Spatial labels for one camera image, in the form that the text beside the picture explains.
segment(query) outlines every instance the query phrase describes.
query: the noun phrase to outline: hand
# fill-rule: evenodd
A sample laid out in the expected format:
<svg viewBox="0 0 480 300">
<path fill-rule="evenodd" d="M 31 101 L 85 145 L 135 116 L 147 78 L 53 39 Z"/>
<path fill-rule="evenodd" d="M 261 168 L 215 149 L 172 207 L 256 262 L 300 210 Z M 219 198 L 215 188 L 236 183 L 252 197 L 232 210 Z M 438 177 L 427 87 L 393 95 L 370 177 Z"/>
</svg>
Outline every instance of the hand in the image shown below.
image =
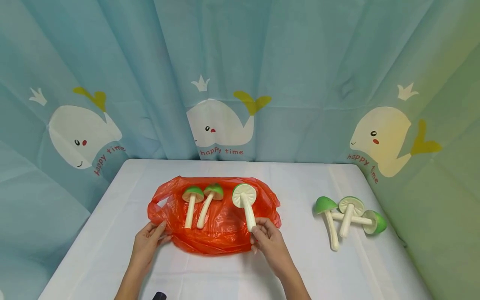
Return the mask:
<svg viewBox="0 0 480 300">
<path fill-rule="evenodd" d="M 128 268 L 139 272 L 142 278 L 150 271 L 157 247 L 171 240 L 171 236 L 159 240 L 166 225 L 166 221 L 163 221 L 158 227 L 150 222 L 135 236 Z"/>
<path fill-rule="evenodd" d="M 268 218 L 256 218 L 255 222 L 257 226 L 252 228 L 250 236 L 253 253 L 260 250 L 280 279 L 291 272 L 297 272 L 280 230 Z"/>
</svg>

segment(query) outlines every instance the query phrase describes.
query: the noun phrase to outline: black object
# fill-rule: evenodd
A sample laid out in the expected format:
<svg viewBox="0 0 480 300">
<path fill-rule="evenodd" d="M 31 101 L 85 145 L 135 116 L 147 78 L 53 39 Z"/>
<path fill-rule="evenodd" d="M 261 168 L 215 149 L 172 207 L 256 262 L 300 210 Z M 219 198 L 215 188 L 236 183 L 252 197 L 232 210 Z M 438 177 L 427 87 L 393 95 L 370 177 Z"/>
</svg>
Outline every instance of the black object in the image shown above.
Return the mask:
<svg viewBox="0 0 480 300">
<path fill-rule="evenodd" d="M 167 296 L 162 292 L 157 292 L 152 300 L 167 300 Z"/>
</svg>

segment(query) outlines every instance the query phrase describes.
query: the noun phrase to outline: forearm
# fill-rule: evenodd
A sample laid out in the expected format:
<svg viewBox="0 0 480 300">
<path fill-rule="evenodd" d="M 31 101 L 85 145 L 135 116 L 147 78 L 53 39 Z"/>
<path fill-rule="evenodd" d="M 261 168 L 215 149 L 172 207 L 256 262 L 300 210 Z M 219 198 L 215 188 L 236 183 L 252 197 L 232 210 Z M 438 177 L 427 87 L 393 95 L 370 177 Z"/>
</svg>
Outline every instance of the forearm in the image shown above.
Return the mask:
<svg viewBox="0 0 480 300">
<path fill-rule="evenodd" d="M 140 271 L 128 267 L 114 300 L 138 300 L 143 278 Z"/>
<path fill-rule="evenodd" d="M 300 273 L 295 267 L 279 279 L 287 300 L 311 300 Z"/>
</svg>

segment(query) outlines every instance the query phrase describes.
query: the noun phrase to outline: white crown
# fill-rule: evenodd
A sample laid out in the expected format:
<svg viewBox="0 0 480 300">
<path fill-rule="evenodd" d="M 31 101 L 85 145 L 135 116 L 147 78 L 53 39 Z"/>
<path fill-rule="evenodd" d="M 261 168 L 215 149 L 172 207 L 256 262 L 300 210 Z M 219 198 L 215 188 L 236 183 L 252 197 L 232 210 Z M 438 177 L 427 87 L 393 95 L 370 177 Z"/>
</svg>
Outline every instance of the white crown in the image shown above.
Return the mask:
<svg viewBox="0 0 480 300">
<path fill-rule="evenodd" d="M 38 88 L 38 92 L 36 92 L 33 88 L 30 88 L 30 90 L 33 93 L 33 97 L 30 97 L 30 101 L 38 102 L 43 106 L 47 104 L 47 100 L 45 99 L 45 97 L 43 97 L 41 88 Z"/>
<path fill-rule="evenodd" d="M 207 85 L 208 85 L 209 81 L 210 81 L 210 78 L 208 78 L 207 81 L 205 82 L 204 78 L 200 74 L 200 79 L 198 80 L 198 82 L 192 81 L 192 84 L 195 85 L 198 88 L 199 92 L 206 92 L 207 91 Z"/>
<path fill-rule="evenodd" d="M 412 92 L 413 82 L 406 88 L 403 88 L 401 85 L 397 85 L 397 86 L 398 86 L 398 99 L 402 99 L 406 101 L 408 98 L 412 97 L 413 95 L 418 95 L 418 92 Z"/>
</svg>

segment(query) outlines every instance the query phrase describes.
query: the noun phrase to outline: blue curtain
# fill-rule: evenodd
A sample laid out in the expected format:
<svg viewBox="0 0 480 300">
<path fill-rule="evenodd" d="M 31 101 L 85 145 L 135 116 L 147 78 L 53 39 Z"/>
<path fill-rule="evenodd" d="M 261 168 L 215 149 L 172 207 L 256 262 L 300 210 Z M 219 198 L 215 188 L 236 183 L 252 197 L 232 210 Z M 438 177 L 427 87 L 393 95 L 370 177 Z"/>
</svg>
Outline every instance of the blue curtain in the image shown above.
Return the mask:
<svg viewBox="0 0 480 300">
<path fill-rule="evenodd" d="M 35 299 L 122 163 L 161 158 L 355 163 L 434 296 L 475 295 L 479 12 L 0 0 L 0 290 Z"/>
</svg>

